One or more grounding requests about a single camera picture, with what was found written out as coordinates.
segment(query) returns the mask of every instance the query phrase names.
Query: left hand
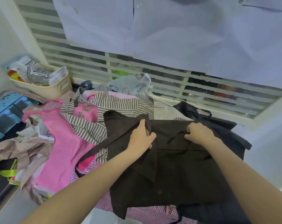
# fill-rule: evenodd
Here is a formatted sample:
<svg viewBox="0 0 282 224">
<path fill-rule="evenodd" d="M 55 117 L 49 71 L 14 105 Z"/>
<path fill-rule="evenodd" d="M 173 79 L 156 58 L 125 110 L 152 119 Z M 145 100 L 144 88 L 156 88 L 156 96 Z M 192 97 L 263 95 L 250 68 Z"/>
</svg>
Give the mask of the left hand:
<svg viewBox="0 0 282 224">
<path fill-rule="evenodd" d="M 143 119 L 140 121 L 139 126 L 133 130 L 130 136 L 130 142 L 128 143 L 127 151 L 139 158 L 148 148 L 151 147 L 151 143 L 155 138 L 155 133 L 151 133 L 149 136 L 147 136 L 145 120 Z"/>
</svg>

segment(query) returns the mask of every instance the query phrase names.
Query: beige plastic basket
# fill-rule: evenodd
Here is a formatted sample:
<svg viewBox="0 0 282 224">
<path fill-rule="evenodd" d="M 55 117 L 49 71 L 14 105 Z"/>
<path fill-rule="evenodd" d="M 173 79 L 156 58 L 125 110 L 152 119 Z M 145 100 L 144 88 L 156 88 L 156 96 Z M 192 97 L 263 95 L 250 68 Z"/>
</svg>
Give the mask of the beige plastic basket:
<svg viewBox="0 0 282 224">
<path fill-rule="evenodd" d="M 59 69 L 59 67 L 50 66 L 46 64 L 40 64 L 40 65 L 52 67 L 54 70 Z M 62 96 L 63 94 L 65 94 L 67 91 L 72 90 L 72 85 L 71 85 L 69 74 L 66 75 L 63 79 L 61 79 L 57 84 L 52 85 L 52 86 L 37 86 L 34 84 L 17 81 L 12 78 L 9 78 L 9 79 L 15 82 L 20 88 L 30 90 L 48 100 L 57 99 L 60 96 Z"/>
</svg>

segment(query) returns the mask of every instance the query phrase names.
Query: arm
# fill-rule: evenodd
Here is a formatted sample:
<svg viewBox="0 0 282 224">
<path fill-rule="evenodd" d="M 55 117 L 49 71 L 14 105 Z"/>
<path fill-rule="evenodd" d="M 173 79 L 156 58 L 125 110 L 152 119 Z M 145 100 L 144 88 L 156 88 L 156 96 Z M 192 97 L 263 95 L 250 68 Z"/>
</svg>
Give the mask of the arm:
<svg viewBox="0 0 282 224">
<path fill-rule="evenodd" d="M 188 126 L 187 140 L 211 154 L 252 224 L 282 224 L 282 192 L 243 162 L 201 123 Z"/>
<path fill-rule="evenodd" d="M 124 152 L 59 191 L 21 224 L 80 224 L 125 169 L 151 147 L 155 138 L 155 133 L 146 135 L 145 120 L 141 120 Z"/>
</svg>

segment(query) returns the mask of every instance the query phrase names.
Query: clothing pile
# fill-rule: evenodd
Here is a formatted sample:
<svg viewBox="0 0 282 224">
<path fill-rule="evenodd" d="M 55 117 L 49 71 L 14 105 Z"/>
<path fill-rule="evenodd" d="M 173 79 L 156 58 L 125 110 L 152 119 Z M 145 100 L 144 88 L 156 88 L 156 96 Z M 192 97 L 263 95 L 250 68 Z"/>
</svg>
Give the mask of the clothing pile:
<svg viewBox="0 0 282 224">
<path fill-rule="evenodd" d="M 39 115 L 52 140 L 34 135 L 4 141 L 0 158 L 15 153 L 17 168 L 26 168 L 21 187 L 42 203 L 45 195 L 52 196 L 124 151 L 132 131 L 145 119 L 149 133 L 157 135 L 152 148 L 121 174 L 97 208 L 146 224 L 250 223 L 208 151 L 184 139 L 187 126 L 201 122 L 243 159 L 251 144 L 231 131 L 236 123 L 206 110 L 209 115 L 199 114 L 184 101 L 172 107 L 148 96 L 147 85 L 139 85 L 130 95 L 115 92 L 111 84 L 95 90 L 80 87 L 70 98 L 27 111 L 23 121 L 31 124 L 28 119 Z"/>
</svg>

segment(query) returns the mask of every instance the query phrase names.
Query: hand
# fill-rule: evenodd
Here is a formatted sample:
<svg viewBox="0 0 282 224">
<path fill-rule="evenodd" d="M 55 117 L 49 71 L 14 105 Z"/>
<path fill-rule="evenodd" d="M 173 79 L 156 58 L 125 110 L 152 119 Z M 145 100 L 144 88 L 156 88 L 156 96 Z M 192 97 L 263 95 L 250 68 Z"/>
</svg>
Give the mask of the hand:
<svg viewBox="0 0 282 224">
<path fill-rule="evenodd" d="M 185 139 L 205 147 L 206 143 L 213 141 L 216 137 L 212 130 L 202 125 L 202 123 L 191 123 L 187 126 L 190 134 L 185 135 Z"/>
<path fill-rule="evenodd" d="M 151 133 L 150 136 L 147 135 L 148 132 L 146 132 L 145 120 L 143 119 L 140 121 L 139 126 L 133 130 L 126 150 L 139 158 L 148 148 L 151 148 L 151 143 L 156 138 L 155 133 Z"/>
</svg>

